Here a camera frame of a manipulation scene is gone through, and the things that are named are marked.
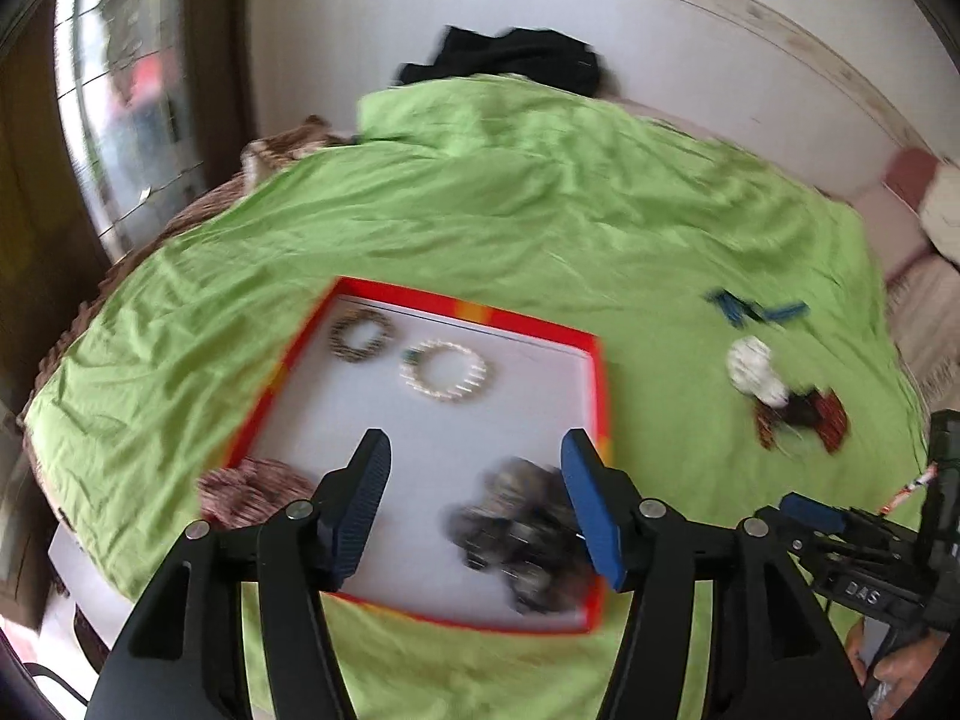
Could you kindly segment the person right hand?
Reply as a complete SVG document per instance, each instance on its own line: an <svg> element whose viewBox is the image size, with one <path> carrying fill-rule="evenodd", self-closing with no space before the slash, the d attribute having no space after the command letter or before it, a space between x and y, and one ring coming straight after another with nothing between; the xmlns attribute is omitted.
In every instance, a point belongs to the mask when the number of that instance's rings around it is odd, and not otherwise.
<svg viewBox="0 0 960 720"><path fill-rule="evenodd" d="M864 640L864 619L854 624L846 635L844 648L851 661L851 667L859 683L866 683L867 665L861 658L862 640ZM931 631L924 639L916 640L908 647L885 656L874 667L874 676L880 683L889 684L889 692L882 702L878 702L877 709L872 712L875 720L889 720L901 706L910 699L919 684L923 683L924 676L937 660L944 645L949 642L945 632Z"/></svg>

